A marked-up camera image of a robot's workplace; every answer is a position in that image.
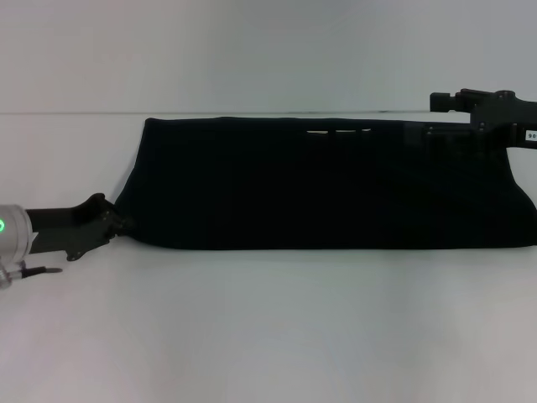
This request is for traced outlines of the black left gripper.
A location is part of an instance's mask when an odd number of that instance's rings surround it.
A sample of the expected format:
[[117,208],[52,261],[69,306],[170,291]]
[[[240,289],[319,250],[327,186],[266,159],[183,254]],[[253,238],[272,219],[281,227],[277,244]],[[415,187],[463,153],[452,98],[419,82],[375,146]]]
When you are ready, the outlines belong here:
[[70,208],[28,209],[35,234],[31,254],[64,251],[68,260],[127,236],[133,221],[123,216],[101,193]]

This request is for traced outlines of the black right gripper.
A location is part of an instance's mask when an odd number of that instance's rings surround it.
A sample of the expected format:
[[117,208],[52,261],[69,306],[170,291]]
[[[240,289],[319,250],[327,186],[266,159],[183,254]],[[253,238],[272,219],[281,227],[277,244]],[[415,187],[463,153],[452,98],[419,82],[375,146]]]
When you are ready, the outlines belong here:
[[465,123],[407,122],[404,124],[407,145],[453,145],[460,140],[472,139],[475,133],[480,139],[505,147],[536,149],[536,102],[521,100],[515,92],[469,89],[461,89],[454,95],[432,92],[430,111],[469,113],[470,126]]

